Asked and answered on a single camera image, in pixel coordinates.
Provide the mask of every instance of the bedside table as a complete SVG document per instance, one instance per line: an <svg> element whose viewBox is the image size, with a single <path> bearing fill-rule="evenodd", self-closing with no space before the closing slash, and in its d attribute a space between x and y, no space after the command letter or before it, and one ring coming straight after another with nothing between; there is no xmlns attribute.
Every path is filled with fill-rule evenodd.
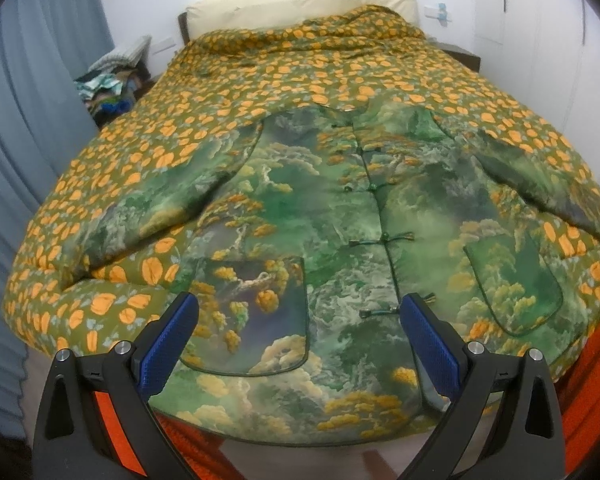
<svg viewBox="0 0 600 480"><path fill-rule="evenodd" d="M480 57L472 54L464 48L455 46L448 43L436 43L436 47L444 50L452 58L458 60L465 67L473 70L474 72L480 72Z"/></svg>
<svg viewBox="0 0 600 480"><path fill-rule="evenodd" d="M141 97L144 97L144 94L151 90L151 88L153 88L154 85L155 81L151 79L142 83L142 86L134 91L134 97L136 98L136 101L138 101Z"/></svg>

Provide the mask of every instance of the stack of clothes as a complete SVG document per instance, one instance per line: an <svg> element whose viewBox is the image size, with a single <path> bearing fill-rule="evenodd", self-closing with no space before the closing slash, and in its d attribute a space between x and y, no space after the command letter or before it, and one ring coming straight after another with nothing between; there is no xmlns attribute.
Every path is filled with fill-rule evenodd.
<svg viewBox="0 0 600 480"><path fill-rule="evenodd" d="M75 80L75 86L99 128L134 106L134 94L149 81L150 74L142 58L151 36L139 38L133 45L115 48L89 67Z"/></svg>

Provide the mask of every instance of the floor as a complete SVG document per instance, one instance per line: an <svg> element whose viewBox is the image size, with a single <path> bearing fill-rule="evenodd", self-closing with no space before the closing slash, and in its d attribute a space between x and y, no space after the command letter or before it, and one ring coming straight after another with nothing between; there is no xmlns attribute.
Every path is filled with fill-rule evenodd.
<svg viewBox="0 0 600 480"><path fill-rule="evenodd" d="M23 384L24 396L20 403L30 444L33 442L38 405L49 367L50 360L47 356L29 349L29 358L26 361L28 378ZM475 461L492 421L492 416L483 417L457 470L463 470ZM321 449L259 446L228 440L222 444L221 449L247 480L306 480L312 477L370 480L363 467L363 451L377 449L393 470L400 473L420 450L428 436L427 433L380 444Z"/></svg>

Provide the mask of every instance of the jacket pocket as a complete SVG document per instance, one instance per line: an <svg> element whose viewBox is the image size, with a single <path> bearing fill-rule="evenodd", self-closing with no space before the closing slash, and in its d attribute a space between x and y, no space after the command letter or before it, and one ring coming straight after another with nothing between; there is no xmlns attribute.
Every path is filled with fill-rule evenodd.
<svg viewBox="0 0 600 480"><path fill-rule="evenodd" d="M180 360L230 376L271 375L304 364L303 269L301 258L192 262L186 283L198 298L200 317Z"/></svg>
<svg viewBox="0 0 600 480"><path fill-rule="evenodd" d="M510 335L531 332L562 306L562 289L527 232L518 240L482 238L464 251L493 317Z"/></svg>

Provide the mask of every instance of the blue clamp pad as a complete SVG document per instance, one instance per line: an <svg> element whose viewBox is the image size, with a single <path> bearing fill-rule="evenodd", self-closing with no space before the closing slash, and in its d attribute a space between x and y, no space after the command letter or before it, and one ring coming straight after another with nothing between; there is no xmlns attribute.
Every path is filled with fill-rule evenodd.
<svg viewBox="0 0 600 480"><path fill-rule="evenodd" d="M417 294L402 298L399 316L436 391L451 401L458 399L467 368L462 338L451 325L440 321Z"/></svg>
<svg viewBox="0 0 600 480"><path fill-rule="evenodd" d="M181 293L159 320L149 323L136 338L133 369L140 397L159 394L198 324L198 300Z"/></svg>

